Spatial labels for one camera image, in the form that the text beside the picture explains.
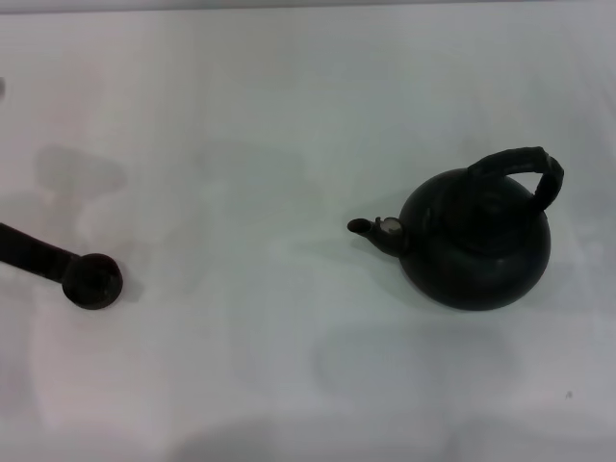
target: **teapot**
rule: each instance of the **teapot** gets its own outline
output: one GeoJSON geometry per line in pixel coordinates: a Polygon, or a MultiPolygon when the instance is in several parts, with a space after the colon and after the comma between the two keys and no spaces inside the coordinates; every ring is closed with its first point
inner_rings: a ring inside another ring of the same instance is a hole
{"type": "Polygon", "coordinates": [[[492,154],[419,186],[399,218],[353,219],[347,229],[398,257],[410,281],[447,306],[508,305],[539,281],[550,260],[544,211],[564,171],[542,147],[492,154]],[[535,194],[507,175],[541,173],[535,194]]]}

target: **teapot spout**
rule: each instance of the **teapot spout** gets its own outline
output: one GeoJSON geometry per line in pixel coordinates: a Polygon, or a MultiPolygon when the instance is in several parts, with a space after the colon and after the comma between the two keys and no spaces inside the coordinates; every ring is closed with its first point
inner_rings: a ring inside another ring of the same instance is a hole
{"type": "Polygon", "coordinates": [[[381,252],[393,257],[399,258],[406,252],[404,228],[397,218],[352,219],[346,229],[368,239],[381,252]]]}

